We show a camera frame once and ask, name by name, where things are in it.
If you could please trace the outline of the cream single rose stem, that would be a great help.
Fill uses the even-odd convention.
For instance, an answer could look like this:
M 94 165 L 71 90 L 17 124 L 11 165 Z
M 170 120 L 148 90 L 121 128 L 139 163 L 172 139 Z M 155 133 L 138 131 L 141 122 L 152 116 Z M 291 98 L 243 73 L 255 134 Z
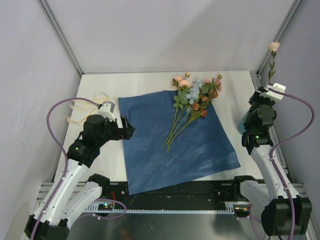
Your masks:
M 278 41 L 273 41 L 268 46 L 268 51 L 271 54 L 271 60 L 269 61 L 269 70 L 268 70 L 268 82 L 271 83 L 272 77 L 276 73 L 276 56 L 280 47 L 280 43 Z

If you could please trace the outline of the aluminium frame left post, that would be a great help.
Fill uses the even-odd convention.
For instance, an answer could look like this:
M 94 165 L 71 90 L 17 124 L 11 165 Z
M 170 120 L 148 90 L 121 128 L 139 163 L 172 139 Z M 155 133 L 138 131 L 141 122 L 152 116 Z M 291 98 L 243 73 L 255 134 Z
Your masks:
M 41 10 L 43 11 L 45 17 L 47 18 L 47 21 L 49 25 L 51 26 L 56 38 L 58 39 L 61 47 L 63 48 L 65 54 L 67 55 L 69 61 L 71 62 L 71 65 L 77 72 L 77 74 L 81 77 L 84 72 L 79 64 L 79 61 L 76 58 L 76 55 L 74 54 L 74 51 L 72 50 L 53 10 L 51 9 L 49 3 L 47 0 L 37 0 L 38 5 L 40 6 Z

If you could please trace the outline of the pink rose spray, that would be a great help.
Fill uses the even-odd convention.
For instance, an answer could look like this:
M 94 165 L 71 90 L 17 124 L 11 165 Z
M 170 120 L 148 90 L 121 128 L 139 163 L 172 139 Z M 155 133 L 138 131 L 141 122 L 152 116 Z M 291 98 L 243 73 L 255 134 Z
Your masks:
M 200 87 L 200 89 L 203 91 L 203 93 L 205 91 L 212 90 L 213 88 L 215 88 L 216 90 L 219 90 L 219 93 L 220 93 L 222 90 L 222 78 L 223 76 L 221 74 L 218 74 L 217 77 L 215 78 L 204 78 L 204 79 L 195 78 L 193 81 L 189 81 L 189 82 L 191 84 L 193 82 L 202 83 L 202 86 Z
M 177 128 L 176 125 L 182 115 L 182 113 L 186 110 L 189 99 L 187 99 L 187 95 L 190 93 L 191 83 L 188 81 L 188 78 L 191 75 L 186 72 L 184 76 L 177 76 L 172 79 L 172 85 L 176 87 L 177 94 L 173 97 L 174 104 L 173 107 L 175 108 L 174 115 L 173 115 L 173 123 L 171 130 L 167 136 L 165 144 L 168 144 L 169 139 L 172 137 L 174 130 Z

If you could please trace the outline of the orange rose spray stem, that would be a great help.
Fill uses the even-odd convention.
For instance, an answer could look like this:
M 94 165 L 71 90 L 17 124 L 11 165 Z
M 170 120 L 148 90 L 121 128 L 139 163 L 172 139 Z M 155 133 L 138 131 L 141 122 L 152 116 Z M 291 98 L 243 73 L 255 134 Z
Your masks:
M 207 108 L 219 95 L 219 90 L 213 88 L 203 92 L 201 89 L 199 94 L 192 95 L 185 90 L 178 90 L 177 95 L 174 96 L 175 108 L 173 115 L 172 127 L 163 144 L 166 146 L 166 152 L 169 153 L 172 143 L 175 138 L 187 127 L 191 122 L 205 118 L 208 115 Z

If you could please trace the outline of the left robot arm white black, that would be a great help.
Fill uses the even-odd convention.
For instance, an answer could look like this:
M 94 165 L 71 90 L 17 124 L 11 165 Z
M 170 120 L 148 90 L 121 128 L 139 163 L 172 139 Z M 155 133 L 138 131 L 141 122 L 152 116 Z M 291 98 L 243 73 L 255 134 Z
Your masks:
M 99 114 L 90 115 L 83 124 L 83 130 L 69 146 L 67 161 L 59 179 L 54 182 L 42 203 L 29 216 L 25 234 L 31 240 L 65 240 L 72 225 L 92 202 L 105 200 L 110 196 L 110 179 L 93 174 L 83 189 L 72 196 L 80 178 L 86 174 L 101 147 L 108 141 L 129 140 L 135 128 L 126 116 L 120 117 L 122 127 L 116 120 Z

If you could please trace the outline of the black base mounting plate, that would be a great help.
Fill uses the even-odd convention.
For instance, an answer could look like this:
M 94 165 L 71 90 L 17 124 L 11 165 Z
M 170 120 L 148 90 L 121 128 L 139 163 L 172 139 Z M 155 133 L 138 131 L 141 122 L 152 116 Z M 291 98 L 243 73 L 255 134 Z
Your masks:
M 232 181 L 232 187 L 236 192 L 239 191 L 236 189 L 236 185 Z M 112 198 L 115 197 L 114 192 L 109 192 L 109 195 L 104 195 L 103 198 Z M 126 207 L 129 209 L 145 209 L 145 210 L 222 210 L 222 204 L 226 202 L 233 202 L 233 203 L 247 203 L 247 201 L 218 201 L 216 198 L 208 198 L 204 196 L 139 196 L 137 194 L 130 195 L 129 199 L 127 200 L 117 200 L 122 202 Z

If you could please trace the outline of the teal cylindrical vase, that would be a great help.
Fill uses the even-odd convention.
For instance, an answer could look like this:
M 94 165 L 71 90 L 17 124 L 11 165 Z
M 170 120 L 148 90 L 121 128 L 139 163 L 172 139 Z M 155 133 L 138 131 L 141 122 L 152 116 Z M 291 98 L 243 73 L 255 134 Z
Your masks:
M 248 116 L 248 111 L 244 114 L 244 116 L 242 117 L 242 119 L 240 120 L 238 126 L 237 126 L 237 130 L 240 134 L 243 134 L 246 130 L 245 130 L 245 121 L 247 119 Z

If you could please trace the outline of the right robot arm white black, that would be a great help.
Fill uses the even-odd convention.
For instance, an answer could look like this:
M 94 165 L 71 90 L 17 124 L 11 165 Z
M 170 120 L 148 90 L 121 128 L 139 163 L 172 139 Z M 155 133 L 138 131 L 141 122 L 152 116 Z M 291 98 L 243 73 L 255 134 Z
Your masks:
M 250 108 L 242 119 L 241 144 L 259 168 L 265 187 L 252 176 L 236 176 L 231 196 L 246 198 L 260 214 L 264 232 L 269 237 L 304 235 L 312 212 L 308 197 L 302 197 L 285 174 L 270 135 L 277 112 L 273 106 L 288 94 L 284 85 L 274 83 L 259 87 L 249 100 Z

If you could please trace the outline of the cream printed ribbon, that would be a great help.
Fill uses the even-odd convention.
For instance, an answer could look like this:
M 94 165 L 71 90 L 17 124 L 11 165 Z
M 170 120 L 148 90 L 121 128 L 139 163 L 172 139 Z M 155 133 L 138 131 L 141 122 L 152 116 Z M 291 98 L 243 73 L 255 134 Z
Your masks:
M 109 96 L 106 93 L 96 94 L 93 98 L 93 102 L 99 105 L 107 102 L 108 100 Z M 98 113 L 97 106 L 84 100 L 72 100 L 69 102 L 69 107 L 75 112 L 85 112 L 85 115 L 81 119 L 72 119 L 68 116 L 66 121 L 72 125 L 82 126 L 87 117 Z

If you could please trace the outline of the blue flower bouquet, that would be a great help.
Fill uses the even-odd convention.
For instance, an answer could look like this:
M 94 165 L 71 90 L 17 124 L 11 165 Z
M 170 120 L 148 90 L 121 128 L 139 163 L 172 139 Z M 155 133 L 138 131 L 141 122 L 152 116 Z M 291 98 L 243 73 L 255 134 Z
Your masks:
M 234 147 L 212 105 L 207 116 L 183 121 L 170 147 L 175 91 L 160 91 L 118 100 L 121 115 L 135 128 L 124 141 L 128 192 L 157 190 L 240 167 Z

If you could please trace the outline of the aluminium frame right post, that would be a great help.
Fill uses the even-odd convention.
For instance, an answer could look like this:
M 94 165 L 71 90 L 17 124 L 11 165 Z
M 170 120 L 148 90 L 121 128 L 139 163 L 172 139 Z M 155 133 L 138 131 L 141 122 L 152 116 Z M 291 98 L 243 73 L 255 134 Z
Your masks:
M 289 28 L 291 27 L 294 19 L 296 18 L 298 12 L 301 10 L 303 4 L 305 3 L 304 0 L 294 0 L 291 7 L 289 8 L 288 13 L 286 14 L 282 24 L 280 25 L 273 41 L 281 42 L 284 37 L 286 36 L 287 32 L 289 31 Z M 260 76 L 262 72 L 264 71 L 268 61 L 270 58 L 270 52 L 267 50 L 267 53 L 265 54 L 261 64 L 259 65 L 256 74 Z

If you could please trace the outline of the aluminium frame post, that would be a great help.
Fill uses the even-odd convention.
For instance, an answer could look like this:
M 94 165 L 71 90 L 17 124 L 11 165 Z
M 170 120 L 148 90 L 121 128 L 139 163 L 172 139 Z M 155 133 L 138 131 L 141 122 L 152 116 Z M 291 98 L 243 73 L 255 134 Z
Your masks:
M 284 37 L 286 36 L 287 32 L 289 31 L 289 28 L 291 27 L 294 19 L 296 18 L 298 12 L 301 10 L 303 4 L 305 3 L 304 0 L 294 0 L 291 7 L 289 8 L 288 13 L 286 14 L 282 24 L 280 25 L 273 41 L 281 42 Z M 256 74 L 260 76 L 262 72 L 264 71 L 268 61 L 270 58 L 270 52 L 267 50 L 267 53 L 265 54 L 261 64 L 259 65 Z
M 40 6 L 41 10 L 43 11 L 45 17 L 47 18 L 47 21 L 49 25 L 51 26 L 56 38 L 58 39 L 61 47 L 63 48 L 65 54 L 67 55 L 69 61 L 71 62 L 71 65 L 77 72 L 77 74 L 81 77 L 84 72 L 79 64 L 79 61 L 76 58 L 76 55 L 74 54 L 74 51 L 72 50 L 53 10 L 51 9 L 49 3 L 47 0 L 37 0 L 38 5 Z

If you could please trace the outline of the pale blue flower stem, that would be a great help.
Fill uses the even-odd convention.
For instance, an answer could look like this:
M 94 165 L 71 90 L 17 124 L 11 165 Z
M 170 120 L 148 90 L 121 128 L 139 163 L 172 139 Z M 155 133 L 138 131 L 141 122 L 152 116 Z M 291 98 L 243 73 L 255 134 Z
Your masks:
M 200 96 L 200 93 L 201 93 L 201 86 L 202 86 L 202 83 L 197 83 L 196 81 L 194 81 L 193 83 L 191 83 L 191 88 L 190 88 L 190 91 L 189 91 L 189 94 L 187 95 L 187 99 L 189 99 L 189 104 L 188 106 L 186 107 L 185 111 L 182 113 L 179 121 L 177 122 L 176 124 L 176 129 L 174 130 L 173 132 L 173 135 L 172 137 L 169 139 L 169 142 L 168 144 L 165 144 L 165 141 L 163 143 L 163 147 L 164 146 L 167 146 L 167 151 L 169 151 L 169 145 L 175 135 L 175 131 L 180 127 L 180 123 L 184 120 L 184 118 L 189 115 L 192 111 L 192 105 L 197 103 L 199 101 L 199 96 Z

